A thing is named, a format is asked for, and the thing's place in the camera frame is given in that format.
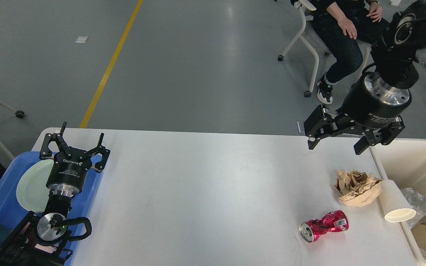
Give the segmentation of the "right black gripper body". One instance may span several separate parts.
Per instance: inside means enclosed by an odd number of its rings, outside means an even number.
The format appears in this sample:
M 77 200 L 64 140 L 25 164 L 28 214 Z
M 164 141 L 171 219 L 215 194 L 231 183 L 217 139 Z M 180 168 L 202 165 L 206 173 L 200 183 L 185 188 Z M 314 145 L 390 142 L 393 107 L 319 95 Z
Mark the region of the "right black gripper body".
M 367 72 L 350 89 L 338 113 L 362 126 L 380 129 L 400 116 L 412 101 L 408 89 L 387 84 L 377 72 Z

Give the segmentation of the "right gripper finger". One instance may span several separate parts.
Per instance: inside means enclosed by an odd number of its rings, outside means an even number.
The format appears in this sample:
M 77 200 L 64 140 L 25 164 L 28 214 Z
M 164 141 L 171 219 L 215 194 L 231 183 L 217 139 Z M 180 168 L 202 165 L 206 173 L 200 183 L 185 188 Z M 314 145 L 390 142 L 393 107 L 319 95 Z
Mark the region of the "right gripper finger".
M 341 134 L 357 134 L 355 120 L 343 112 L 331 111 L 325 105 L 318 105 L 303 123 L 305 136 L 310 150 L 320 140 Z
M 356 124 L 357 132 L 362 135 L 355 143 L 354 151 L 360 155 L 370 146 L 377 144 L 389 145 L 405 128 L 402 118 L 395 118 L 390 124 L 381 129 L 372 129 L 360 124 Z

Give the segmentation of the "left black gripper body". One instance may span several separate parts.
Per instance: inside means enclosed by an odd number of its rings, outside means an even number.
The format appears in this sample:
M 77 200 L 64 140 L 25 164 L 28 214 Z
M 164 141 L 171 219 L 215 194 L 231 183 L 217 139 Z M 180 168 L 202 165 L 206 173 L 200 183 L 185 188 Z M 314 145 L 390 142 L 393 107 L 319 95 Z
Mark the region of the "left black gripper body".
M 54 195 L 75 196 L 82 192 L 88 169 L 92 166 L 85 150 L 71 150 L 68 158 L 60 151 L 54 155 L 54 165 L 46 187 Z

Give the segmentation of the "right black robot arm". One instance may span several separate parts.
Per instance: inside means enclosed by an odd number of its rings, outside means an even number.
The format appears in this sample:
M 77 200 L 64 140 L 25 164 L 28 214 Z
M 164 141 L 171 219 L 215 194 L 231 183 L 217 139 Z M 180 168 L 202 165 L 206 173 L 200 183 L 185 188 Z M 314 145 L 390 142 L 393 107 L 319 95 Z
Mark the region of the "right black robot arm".
M 416 51 L 426 48 L 426 0 L 396 13 L 390 28 L 371 49 L 376 71 L 362 71 L 335 112 L 319 105 L 304 122 L 312 150 L 321 139 L 341 134 L 360 135 L 357 155 L 370 146 L 389 145 L 405 128 L 400 114 L 410 105 L 410 88 L 419 75 L 413 66 Z

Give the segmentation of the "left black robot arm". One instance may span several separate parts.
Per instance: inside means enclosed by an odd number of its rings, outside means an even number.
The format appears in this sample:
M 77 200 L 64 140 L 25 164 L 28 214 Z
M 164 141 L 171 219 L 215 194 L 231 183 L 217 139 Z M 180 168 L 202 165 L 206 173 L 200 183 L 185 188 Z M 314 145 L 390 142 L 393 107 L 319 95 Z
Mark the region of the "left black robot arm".
M 111 151 L 101 133 L 91 150 L 47 133 L 39 155 L 22 153 L 0 180 L 0 266 L 62 266 L 90 236 L 85 215 Z

